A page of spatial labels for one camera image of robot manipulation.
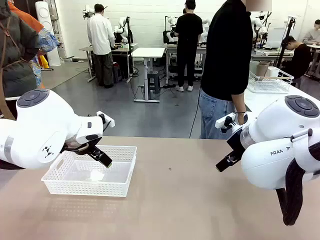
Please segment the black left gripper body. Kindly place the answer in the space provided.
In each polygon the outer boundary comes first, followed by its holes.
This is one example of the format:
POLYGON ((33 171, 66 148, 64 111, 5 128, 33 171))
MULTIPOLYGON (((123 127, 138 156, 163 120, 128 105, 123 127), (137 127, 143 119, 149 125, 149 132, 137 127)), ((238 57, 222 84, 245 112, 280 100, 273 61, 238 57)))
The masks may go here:
POLYGON ((67 152, 76 153, 77 155, 86 155, 94 149, 94 147, 97 145, 99 141, 100 141, 100 138, 98 137, 86 143, 78 143, 76 141, 76 137, 73 136, 66 140, 66 142, 64 143, 61 149, 61 153, 67 151, 67 152))

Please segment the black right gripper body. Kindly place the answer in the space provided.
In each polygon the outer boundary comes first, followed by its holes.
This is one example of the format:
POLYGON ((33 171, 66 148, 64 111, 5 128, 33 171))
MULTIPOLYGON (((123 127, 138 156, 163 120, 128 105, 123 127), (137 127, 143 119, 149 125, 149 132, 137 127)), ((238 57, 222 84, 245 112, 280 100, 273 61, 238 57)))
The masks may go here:
POLYGON ((243 155, 243 153, 245 152, 245 148, 243 147, 243 145, 241 143, 242 131, 243 131, 243 128, 240 127, 234 133, 232 133, 231 136, 226 141, 227 144, 232 148, 233 153, 238 157, 241 157, 243 155))

